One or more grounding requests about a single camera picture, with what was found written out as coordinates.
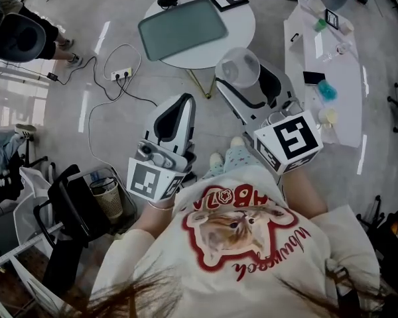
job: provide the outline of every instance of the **gold table leg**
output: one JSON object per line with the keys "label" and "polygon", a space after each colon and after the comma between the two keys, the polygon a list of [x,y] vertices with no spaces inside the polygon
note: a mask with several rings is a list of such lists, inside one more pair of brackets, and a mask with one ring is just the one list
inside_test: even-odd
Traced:
{"label": "gold table leg", "polygon": [[194,75],[192,70],[186,70],[186,72],[188,73],[188,76],[190,77],[190,79],[196,84],[196,86],[199,87],[200,91],[205,95],[206,99],[211,99],[211,92],[212,89],[214,88],[214,84],[215,84],[215,74],[214,77],[212,78],[212,83],[211,83],[211,87],[209,89],[209,92],[206,93],[205,89],[202,87],[201,83],[199,82],[198,78]]}

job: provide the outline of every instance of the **round white table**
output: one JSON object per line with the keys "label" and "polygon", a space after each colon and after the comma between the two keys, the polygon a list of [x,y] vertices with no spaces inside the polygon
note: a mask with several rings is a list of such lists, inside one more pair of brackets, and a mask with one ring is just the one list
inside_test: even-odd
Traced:
{"label": "round white table", "polygon": [[[181,5],[189,1],[193,0],[178,0],[178,4]],[[187,70],[189,76],[207,98],[210,98],[210,92],[206,93],[204,91],[192,70],[215,67],[228,50],[234,47],[248,47],[255,34],[255,16],[249,4],[224,12],[220,12],[217,8],[216,10],[227,27],[227,36],[193,47],[189,50],[184,50],[161,60],[168,65]],[[162,8],[157,4],[157,1],[155,1],[147,10],[145,18],[162,11]]]}

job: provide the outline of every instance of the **black and white marker cube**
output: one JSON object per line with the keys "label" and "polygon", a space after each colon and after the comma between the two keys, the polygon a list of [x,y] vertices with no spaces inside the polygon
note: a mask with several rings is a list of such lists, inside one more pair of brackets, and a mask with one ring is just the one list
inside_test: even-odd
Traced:
{"label": "black and white marker cube", "polygon": [[254,147],[278,174],[309,163],[323,148],[310,111],[254,132]]}
{"label": "black and white marker cube", "polygon": [[154,203],[170,198],[185,177],[166,168],[129,159],[127,174],[127,191]]}

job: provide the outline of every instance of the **cat face graphic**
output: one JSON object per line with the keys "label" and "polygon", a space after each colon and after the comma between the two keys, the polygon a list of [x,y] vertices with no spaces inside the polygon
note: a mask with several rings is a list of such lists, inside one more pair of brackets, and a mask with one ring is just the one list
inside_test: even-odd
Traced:
{"label": "cat face graphic", "polygon": [[257,207],[223,213],[189,214],[187,226],[194,228],[196,244],[204,253],[204,262],[213,266],[222,255],[236,255],[249,250],[265,258],[270,254],[268,223],[289,225],[292,214],[279,206]]}

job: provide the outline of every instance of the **gray tray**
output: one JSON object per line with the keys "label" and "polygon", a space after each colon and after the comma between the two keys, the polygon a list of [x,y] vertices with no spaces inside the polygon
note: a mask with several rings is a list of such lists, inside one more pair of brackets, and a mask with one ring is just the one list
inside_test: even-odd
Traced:
{"label": "gray tray", "polygon": [[194,0],[152,15],[139,23],[150,61],[225,37],[228,32],[209,0]]}

